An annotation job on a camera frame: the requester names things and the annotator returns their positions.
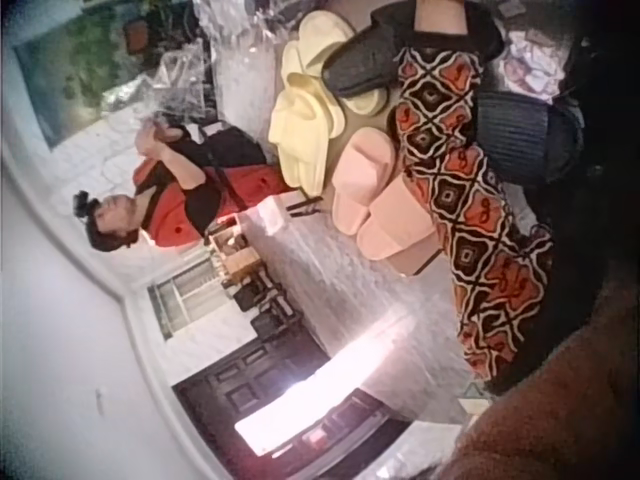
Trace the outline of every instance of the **red shirt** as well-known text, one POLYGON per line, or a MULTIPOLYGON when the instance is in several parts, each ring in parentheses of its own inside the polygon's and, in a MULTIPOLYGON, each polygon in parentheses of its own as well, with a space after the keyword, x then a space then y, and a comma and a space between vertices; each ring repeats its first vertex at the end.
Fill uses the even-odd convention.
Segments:
MULTIPOLYGON (((203 168, 207 181, 193 190, 183 190, 167 167, 146 159, 133 174, 136 194, 156 187, 142 228, 159 247, 178 247, 201 240, 217 218, 238 213, 213 167, 203 168)), ((223 169, 229 183, 247 208, 271 195, 291 191, 272 166, 257 165, 223 169)))

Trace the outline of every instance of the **pink slipper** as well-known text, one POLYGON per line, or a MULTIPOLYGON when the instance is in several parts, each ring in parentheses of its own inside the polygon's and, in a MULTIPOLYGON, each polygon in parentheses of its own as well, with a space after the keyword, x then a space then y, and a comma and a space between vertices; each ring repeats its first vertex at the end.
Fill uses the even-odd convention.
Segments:
POLYGON ((365 127, 353 134, 332 180, 333 223, 342 233, 358 233, 369 216, 369 205, 389 182, 395 158, 393 142, 380 130, 365 127))
POLYGON ((435 232, 429 213, 399 175, 369 207, 371 217, 358 232, 358 248, 369 260, 384 260, 435 232))

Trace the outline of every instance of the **woman's hand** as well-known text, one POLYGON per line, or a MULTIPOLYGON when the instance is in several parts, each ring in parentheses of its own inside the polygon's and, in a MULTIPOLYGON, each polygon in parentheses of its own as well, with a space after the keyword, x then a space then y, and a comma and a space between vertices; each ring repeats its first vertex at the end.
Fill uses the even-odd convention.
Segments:
POLYGON ((159 159, 164 144, 158 139, 158 127, 151 120, 144 122, 136 135, 135 145, 138 153, 145 157, 159 159))

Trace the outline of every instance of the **painting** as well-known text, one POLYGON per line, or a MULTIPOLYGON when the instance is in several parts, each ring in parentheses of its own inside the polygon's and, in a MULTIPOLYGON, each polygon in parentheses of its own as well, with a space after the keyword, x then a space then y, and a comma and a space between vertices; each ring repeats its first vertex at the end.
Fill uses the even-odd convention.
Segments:
MULTIPOLYGON (((183 23, 167 22, 167 12, 159 7, 165 3, 170 5, 169 0, 101 2, 15 47, 49 148, 100 120, 107 91, 153 70, 162 51, 186 40, 164 27, 183 23)), ((184 6, 170 6, 168 14, 184 15, 184 6)))

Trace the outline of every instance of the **strap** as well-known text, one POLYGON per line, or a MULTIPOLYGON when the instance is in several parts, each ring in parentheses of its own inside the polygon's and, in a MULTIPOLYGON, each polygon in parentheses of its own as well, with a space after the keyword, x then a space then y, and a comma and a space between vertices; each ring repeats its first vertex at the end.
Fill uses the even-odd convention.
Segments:
POLYGON ((402 250, 435 231, 429 213, 420 205, 398 175, 369 207, 371 216, 402 250))
MULTIPOLYGON (((200 130, 200 134, 204 138, 204 143, 208 144, 210 139, 207 136, 207 133, 200 126, 198 126, 198 129, 200 130)), ((236 189, 233 188, 233 185, 229 181, 229 177, 227 177, 227 174, 225 173, 224 169, 220 167, 220 162, 216 159, 215 155, 213 154, 210 148, 206 149, 206 154, 207 154, 207 158, 209 159, 209 162, 211 163, 211 166, 215 169, 218 180, 222 184, 222 187, 225 189, 225 191, 229 194, 229 198, 231 198, 231 201, 235 203, 236 207, 238 208, 238 211, 244 212, 245 210, 247 210, 247 204, 242 199, 242 197, 238 195, 238 192, 236 192, 236 189)))

